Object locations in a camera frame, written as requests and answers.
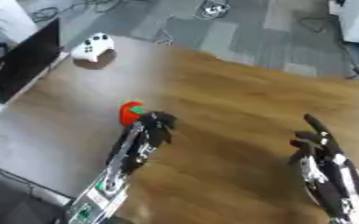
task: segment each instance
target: gray carpet floor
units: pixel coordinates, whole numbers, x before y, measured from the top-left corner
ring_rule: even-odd
[[[28,12],[76,0],[20,0]],[[95,32],[156,42],[172,36],[174,46],[212,53],[217,58],[311,77],[351,76],[347,55],[340,48],[337,17],[327,14],[325,0],[229,0],[226,17],[200,20],[204,0],[125,0],[99,9],[78,6],[60,14],[61,41],[67,50]],[[96,10],[110,9],[105,13]],[[306,27],[323,28],[314,33]]]

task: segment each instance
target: wooden tabletop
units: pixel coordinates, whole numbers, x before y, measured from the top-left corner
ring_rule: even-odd
[[[0,167],[76,195],[121,133],[120,105],[179,118],[173,144],[132,178],[120,215],[137,224],[326,223],[286,165],[305,113],[359,167],[359,83],[228,63],[201,52],[115,38],[116,57],[66,59],[0,115]]]

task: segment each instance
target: laptop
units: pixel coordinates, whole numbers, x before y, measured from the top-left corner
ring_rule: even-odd
[[[0,103],[42,73],[60,52],[60,20],[56,18],[0,58]]]

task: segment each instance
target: robotic hand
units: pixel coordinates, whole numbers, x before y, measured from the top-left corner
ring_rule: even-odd
[[[176,117],[165,112],[155,111],[143,114],[131,126],[125,127],[123,134],[114,144],[109,154],[107,165],[111,159],[121,150],[130,131],[135,125],[141,123],[143,130],[136,136],[122,162],[121,171],[131,175],[137,168],[147,162],[150,154],[155,151],[163,142],[171,143],[172,134],[169,130],[174,129]]]
[[[304,118],[315,132],[295,132],[290,144],[298,149],[289,165],[300,162],[306,190],[326,211],[329,223],[359,224],[359,171],[319,120]]]

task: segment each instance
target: cable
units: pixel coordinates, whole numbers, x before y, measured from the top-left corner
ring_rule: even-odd
[[[217,6],[221,6],[223,7],[223,10],[221,11],[217,11],[214,15],[209,15],[206,11],[203,11],[201,13],[202,17],[200,17],[199,15],[197,15],[197,12],[194,14],[195,18],[198,18],[199,20],[210,20],[213,18],[218,18],[221,14],[226,13],[227,11],[229,11],[229,9],[231,8],[230,5],[228,3],[217,3],[215,0],[208,0],[210,3],[214,4],[211,9],[213,9],[214,7]]]
[[[322,26],[320,28],[314,28],[312,26],[310,26],[309,24],[305,23],[305,21],[307,20],[324,20],[324,21],[329,21],[329,20],[335,20],[334,17],[303,17],[299,19],[299,24],[302,25],[303,27],[305,27],[306,29],[308,29],[311,32],[314,32],[316,34],[322,33],[323,31],[325,31],[327,28],[325,26]],[[359,76],[359,65],[356,64],[355,60],[353,59],[351,53],[349,52],[349,50],[347,49],[346,45],[344,44],[344,41],[342,39],[337,39],[336,40],[336,44],[341,48],[341,50],[343,51],[343,53],[348,57],[349,62],[352,66],[352,71],[355,72],[355,75],[346,77],[346,79],[350,80],[350,79],[354,79],[356,76]]]
[[[218,5],[223,6],[225,8],[224,13],[226,13],[230,9],[230,6],[229,6],[228,3],[225,3],[225,4],[217,3],[217,2],[215,2],[215,0],[208,0],[208,1],[215,4],[215,6],[218,6]],[[221,14],[222,14],[221,11],[217,11],[214,15],[211,16],[211,15],[208,15],[205,11],[203,11],[202,12],[202,17],[197,15],[197,12],[194,14],[194,17],[198,18],[199,20],[204,20],[205,21],[205,20],[210,20],[210,19],[213,19],[213,18],[218,18]],[[172,43],[174,42],[174,40],[175,40],[174,37],[166,29],[167,23],[172,18],[174,18],[174,15],[168,16],[167,19],[164,22],[161,23],[156,36],[158,36],[160,33],[163,33],[166,36],[166,38],[162,38],[162,39],[159,39],[159,40],[155,41],[155,44],[162,45],[162,46],[171,46]]]
[[[113,6],[109,7],[107,10],[98,9],[100,5],[109,4],[114,1],[116,1],[116,3]],[[73,3],[64,10],[59,10],[59,8],[55,6],[46,7],[32,12],[30,16],[32,18],[32,21],[34,21],[35,23],[40,23],[56,18],[57,16],[59,16],[60,14],[66,11],[73,10],[77,6],[84,6],[85,8],[87,8],[90,5],[94,5],[96,13],[105,13],[114,10],[122,2],[123,0],[84,0],[84,2],[82,3]]]
[[[162,46],[171,46],[172,42],[174,42],[174,37],[166,29],[167,23],[172,18],[174,18],[174,15],[168,16],[167,19],[163,23],[161,23],[162,25],[158,29],[157,36],[160,33],[163,33],[166,35],[166,38],[155,41],[155,44],[162,45]]]
[[[332,20],[332,17],[302,17],[299,19],[299,23],[304,26],[305,28],[307,28],[308,30],[310,30],[311,32],[314,33],[321,33],[323,31],[326,30],[325,26],[319,27],[319,28],[314,28],[312,26],[310,26],[309,24],[306,23],[307,20]]]

